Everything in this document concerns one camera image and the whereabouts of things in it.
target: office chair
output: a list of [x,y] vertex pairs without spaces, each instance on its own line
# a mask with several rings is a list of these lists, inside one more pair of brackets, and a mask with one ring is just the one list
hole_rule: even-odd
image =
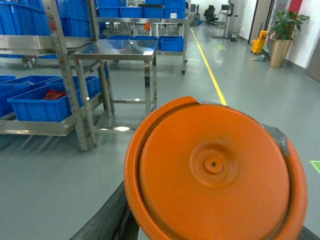
[[212,26],[218,27],[218,24],[216,23],[216,21],[219,18],[216,17],[215,10],[216,10],[215,8],[209,7],[204,11],[205,23],[207,23],[208,26],[212,25]]

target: door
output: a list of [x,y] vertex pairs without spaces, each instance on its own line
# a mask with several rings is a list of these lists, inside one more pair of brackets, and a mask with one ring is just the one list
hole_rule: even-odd
[[313,51],[310,63],[306,69],[306,75],[310,78],[316,80],[320,83],[320,32],[318,35],[318,42],[315,46],[315,49]]
[[251,26],[251,33],[248,40],[249,44],[251,43],[251,40],[258,38],[260,29],[265,29],[271,5],[272,0],[258,0],[256,2],[255,12]]

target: gold planter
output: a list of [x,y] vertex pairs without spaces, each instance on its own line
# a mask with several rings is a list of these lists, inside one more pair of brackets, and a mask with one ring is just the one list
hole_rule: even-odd
[[277,39],[273,44],[273,50],[270,60],[270,67],[281,68],[286,59],[292,40]]

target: computer monitor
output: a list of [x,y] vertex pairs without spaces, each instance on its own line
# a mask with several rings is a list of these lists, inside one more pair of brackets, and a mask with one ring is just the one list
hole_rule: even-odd
[[229,10],[229,4],[221,5],[221,10]]

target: stainless steel table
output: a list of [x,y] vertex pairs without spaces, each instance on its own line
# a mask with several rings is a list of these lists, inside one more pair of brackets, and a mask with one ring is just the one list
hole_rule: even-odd
[[[114,104],[145,104],[145,114],[149,115],[157,108],[157,70],[156,70],[156,53],[157,40],[109,40],[100,39],[79,49],[71,55],[74,60],[76,74],[79,80],[81,95],[86,109],[88,124],[92,141],[97,146],[95,133],[109,133],[114,131],[134,131],[129,127],[100,127],[100,123],[105,115],[112,112],[115,115]],[[95,62],[87,69],[84,69],[82,60],[94,60]],[[101,115],[100,119],[94,123],[92,109],[90,107],[90,98],[86,85],[86,78],[95,70],[106,64],[107,60],[130,60],[144,61],[144,91],[145,99],[114,99],[111,87],[110,74],[106,77],[104,71],[99,71],[101,83],[101,93],[108,98],[109,106]]]

